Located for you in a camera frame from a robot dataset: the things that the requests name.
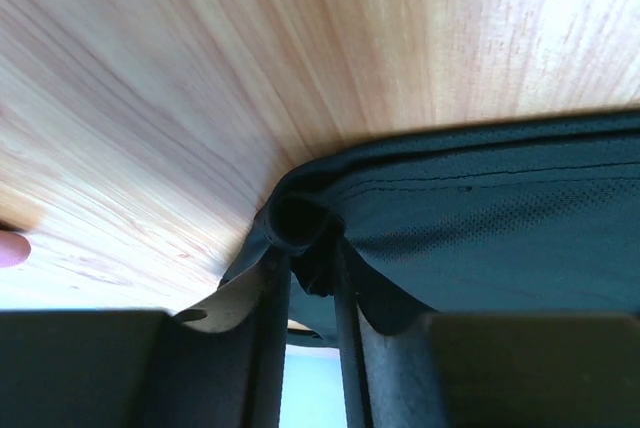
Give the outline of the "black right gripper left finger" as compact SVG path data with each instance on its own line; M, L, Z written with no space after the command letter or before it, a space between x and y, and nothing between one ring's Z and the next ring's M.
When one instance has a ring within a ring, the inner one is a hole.
M290 272L267 251L176 316L5 311L5 427L274 427Z

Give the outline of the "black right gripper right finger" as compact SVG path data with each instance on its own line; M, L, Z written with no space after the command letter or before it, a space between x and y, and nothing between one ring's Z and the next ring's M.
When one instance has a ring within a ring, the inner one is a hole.
M334 304L351 427L635 427L630 313L441 314L335 251Z

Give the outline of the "black t shirt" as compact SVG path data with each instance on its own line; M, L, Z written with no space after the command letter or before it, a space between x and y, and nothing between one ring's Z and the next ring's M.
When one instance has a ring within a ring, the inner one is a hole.
M223 278L283 252L290 318L333 347L337 238L440 312L635 312L639 115L409 133L307 162L276 185Z

